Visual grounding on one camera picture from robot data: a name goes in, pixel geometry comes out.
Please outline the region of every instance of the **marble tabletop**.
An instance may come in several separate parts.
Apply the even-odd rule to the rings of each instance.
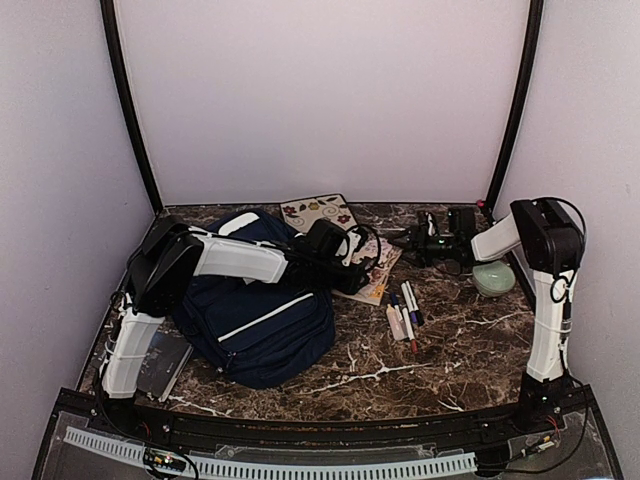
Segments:
[[[171,207],[185,222],[206,226],[248,205]],[[261,206],[280,215],[277,205]],[[385,236],[416,223],[416,212],[434,213],[446,225],[446,205],[350,204],[359,222]],[[483,222],[478,212],[478,221]],[[395,342],[385,316],[388,296],[375,307],[334,297],[336,338],[314,366],[277,388],[252,390],[217,375],[201,357],[187,362],[164,403],[137,402],[172,411],[232,418],[288,421],[382,420],[475,410],[515,402],[533,335],[533,313],[516,286],[498,298],[478,294],[468,276],[419,269],[400,260],[388,291],[409,280],[426,323],[416,330],[419,352]],[[109,333],[100,332],[98,356]],[[171,322],[161,327],[176,332]],[[80,390],[91,392],[94,369]]]

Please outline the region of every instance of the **navy blue bag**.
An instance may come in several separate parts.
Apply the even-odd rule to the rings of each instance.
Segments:
[[[228,235],[244,240],[286,242],[297,232],[262,210],[234,213],[210,225],[218,233],[247,212],[259,219]],[[213,365],[242,385],[269,388],[318,361],[333,345],[331,294],[241,278],[195,277],[173,320]]]

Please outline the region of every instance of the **gray wall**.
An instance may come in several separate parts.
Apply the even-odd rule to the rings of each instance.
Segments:
[[[528,4],[118,2],[163,199],[477,200]]]
[[[0,3],[0,478],[26,479],[152,214],[97,1]]]
[[[628,478],[640,478],[640,4],[547,2],[522,129],[498,213],[556,195],[589,239],[569,360],[592,384]]]

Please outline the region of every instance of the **light green bowl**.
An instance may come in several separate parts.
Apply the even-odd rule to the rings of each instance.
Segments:
[[[498,297],[515,286],[516,276],[511,267],[498,260],[473,267],[473,283],[485,297]]]

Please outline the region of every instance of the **black pole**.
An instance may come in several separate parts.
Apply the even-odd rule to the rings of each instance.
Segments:
[[[111,68],[113,69],[113,77],[116,81],[118,96],[120,97],[120,107],[124,115],[124,121],[127,125],[133,153],[142,175],[144,187],[147,190],[147,196],[151,202],[151,206],[155,213],[162,211],[162,199],[156,185],[156,180],[151,171],[151,164],[147,156],[147,150],[144,148],[138,117],[133,106],[133,97],[129,88],[129,80],[127,79],[127,70],[124,65],[124,56],[122,55],[122,46],[120,45],[120,35],[118,34],[118,24],[116,22],[116,12],[113,0],[100,0],[102,8],[102,22],[104,23],[104,33],[107,38],[107,47],[109,48],[109,57],[111,58]]]
[[[529,20],[527,22],[527,31],[524,37],[524,47],[522,48],[522,58],[520,59],[520,69],[518,71],[518,79],[511,103],[511,111],[509,112],[509,120],[507,120],[507,128],[504,132],[500,154],[498,155],[498,161],[493,171],[487,198],[484,201],[484,207],[489,212],[493,211],[498,201],[498,196],[504,183],[504,177],[507,175],[507,169],[509,168],[509,160],[511,160],[513,146],[516,143],[516,136],[518,134],[518,128],[520,127],[524,104],[527,99],[527,91],[529,90],[533,60],[538,45],[543,6],[544,0],[531,0],[529,6]]]

